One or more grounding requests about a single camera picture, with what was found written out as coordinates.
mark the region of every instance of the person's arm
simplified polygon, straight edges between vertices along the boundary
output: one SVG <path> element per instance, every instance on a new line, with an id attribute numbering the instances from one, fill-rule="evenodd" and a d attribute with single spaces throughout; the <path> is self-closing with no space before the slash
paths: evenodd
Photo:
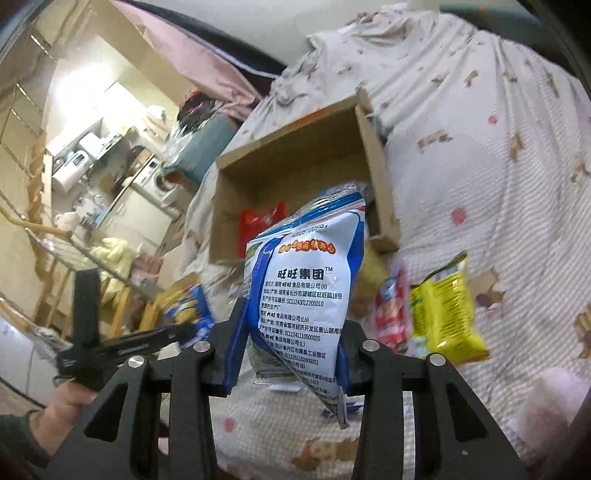
<path id="1" fill-rule="evenodd" d="M 45 468 L 80 415 L 96 393 L 75 382 L 58 387 L 56 396 L 45 410 L 25 416 L 0 416 L 0 442 L 33 465 Z"/>

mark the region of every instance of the silver screw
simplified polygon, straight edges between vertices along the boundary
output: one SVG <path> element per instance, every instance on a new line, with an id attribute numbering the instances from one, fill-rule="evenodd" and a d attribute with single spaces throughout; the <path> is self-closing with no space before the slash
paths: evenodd
<path id="1" fill-rule="evenodd" d="M 429 357 L 429 361 L 436 367 L 442 367 L 445 365 L 445 357 L 440 353 L 434 353 Z"/>
<path id="2" fill-rule="evenodd" d="M 127 364 L 131 368 L 141 367 L 144 364 L 144 362 L 145 362 L 145 358 L 141 355 L 133 356 L 129 360 L 127 360 Z"/>
<path id="3" fill-rule="evenodd" d="M 193 344 L 193 350 L 199 353 L 207 352 L 210 348 L 211 344 L 205 340 L 201 340 L 200 342 L 195 342 Z"/>
<path id="4" fill-rule="evenodd" d="M 366 340 L 363 342 L 363 350 L 367 350 L 368 352 L 375 352 L 379 349 L 379 343 L 375 340 Z"/>

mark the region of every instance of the open cardboard box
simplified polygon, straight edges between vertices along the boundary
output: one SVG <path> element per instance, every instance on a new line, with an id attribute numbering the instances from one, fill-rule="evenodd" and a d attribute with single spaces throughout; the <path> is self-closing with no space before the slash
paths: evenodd
<path id="1" fill-rule="evenodd" d="M 375 202 L 366 211 L 371 245 L 380 253 L 396 250 L 400 227 L 382 145 L 366 118 L 370 111 L 367 94 L 360 90 L 218 157 L 210 261 L 242 261 L 242 210 L 261 215 L 286 200 L 292 214 L 321 190 L 352 180 L 371 182 L 374 188 Z"/>

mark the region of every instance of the red snack package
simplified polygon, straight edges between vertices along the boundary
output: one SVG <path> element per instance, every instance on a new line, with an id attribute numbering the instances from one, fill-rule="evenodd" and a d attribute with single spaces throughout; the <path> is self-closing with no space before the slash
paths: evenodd
<path id="1" fill-rule="evenodd" d="M 404 265 L 395 260 L 392 272 L 375 297 L 377 341 L 394 353 L 412 355 L 412 320 L 408 311 L 408 279 Z"/>
<path id="2" fill-rule="evenodd" d="M 243 210 L 240 212 L 240 235 L 238 239 L 238 255 L 240 258 L 246 256 L 246 244 L 255 238 L 259 233 L 263 233 L 270 226 L 286 219 L 287 202 L 279 202 L 277 206 L 262 216 L 257 216 L 252 210 Z"/>

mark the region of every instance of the bed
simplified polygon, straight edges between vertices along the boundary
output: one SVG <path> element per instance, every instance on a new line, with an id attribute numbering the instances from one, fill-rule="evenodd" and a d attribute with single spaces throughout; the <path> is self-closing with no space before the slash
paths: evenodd
<path id="1" fill-rule="evenodd" d="M 591 103 L 584 89 L 528 47 L 454 15 L 401 5 L 309 42 L 311 52 L 274 82 L 226 150 L 358 87 L 368 91 L 387 136 L 399 254 L 411 281 L 460 251 L 469 254 L 472 276 L 491 269 L 498 276 L 502 308 L 477 308 L 475 318 L 491 357 L 459 369 L 523 461 L 535 461 L 537 453 L 508 428 L 532 382 L 551 367 L 591 377 L 588 346 L 574 327 L 591 300 Z M 242 271 L 208 261 L 216 176 L 214 165 L 189 207 L 176 275 L 197 271 L 213 314 L 225 320 L 241 294 Z M 211 399 L 220 466 L 243 479 L 349 478 L 361 419 L 341 431 L 321 416 L 311 392 L 273 392 L 253 378 L 245 359 L 232 395 Z M 167 409 L 164 403 L 164 418 Z M 412 478 L 411 408 L 405 422 Z"/>

